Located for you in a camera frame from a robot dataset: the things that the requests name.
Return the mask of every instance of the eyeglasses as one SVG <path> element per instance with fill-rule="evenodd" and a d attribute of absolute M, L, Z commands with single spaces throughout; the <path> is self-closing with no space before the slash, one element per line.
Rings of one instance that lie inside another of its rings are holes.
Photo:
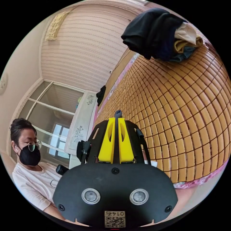
<path fill-rule="evenodd" d="M 29 150 L 30 150 L 31 152 L 33 152 L 34 149 L 35 149 L 35 146 L 38 148 L 38 150 L 41 149 L 41 147 L 42 147 L 42 142 L 41 142 L 41 141 L 38 141 L 37 143 L 35 143 L 35 142 L 31 141 L 31 142 L 26 143 L 26 145 L 28 146 Z"/>

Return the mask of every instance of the ceiling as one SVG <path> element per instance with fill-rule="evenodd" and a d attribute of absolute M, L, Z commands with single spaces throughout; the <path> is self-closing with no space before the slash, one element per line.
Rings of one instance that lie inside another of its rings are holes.
<path fill-rule="evenodd" d="M 63 21 L 58 39 L 43 41 L 43 78 L 98 92 L 127 49 L 121 35 L 134 17 L 111 6 L 76 7 Z"/>

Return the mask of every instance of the yellow 3d-printed part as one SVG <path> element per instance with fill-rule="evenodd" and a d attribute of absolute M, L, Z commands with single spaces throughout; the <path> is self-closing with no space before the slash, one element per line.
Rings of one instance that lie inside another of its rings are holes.
<path fill-rule="evenodd" d="M 109 118 L 98 159 L 100 162 L 113 163 L 115 145 L 115 118 Z"/>
<path fill-rule="evenodd" d="M 124 118 L 118 118 L 120 163 L 132 162 L 134 155 Z"/>

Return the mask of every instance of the short dark hair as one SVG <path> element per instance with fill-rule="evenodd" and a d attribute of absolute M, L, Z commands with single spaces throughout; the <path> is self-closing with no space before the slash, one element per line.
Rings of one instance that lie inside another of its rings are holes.
<path fill-rule="evenodd" d="M 37 136 L 37 131 L 33 127 L 30 121 L 23 119 L 23 118 L 18 118 L 14 119 L 11 126 L 10 126 L 10 138 L 12 141 L 14 141 L 16 144 L 18 144 L 19 137 L 21 135 L 21 131 L 24 129 L 32 129 Z"/>

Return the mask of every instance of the ear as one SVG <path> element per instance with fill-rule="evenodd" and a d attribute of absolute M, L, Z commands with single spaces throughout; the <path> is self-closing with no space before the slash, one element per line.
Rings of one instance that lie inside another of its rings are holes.
<path fill-rule="evenodd" d="M 15 144 L 14 141 L 11 141 L 11 145 L 12 145 L 13 150 L 14 150 L 16 153 L 18 153 L 18 150 L 17 150 L 17 148 L 16 148 L 16 144 Z"/>

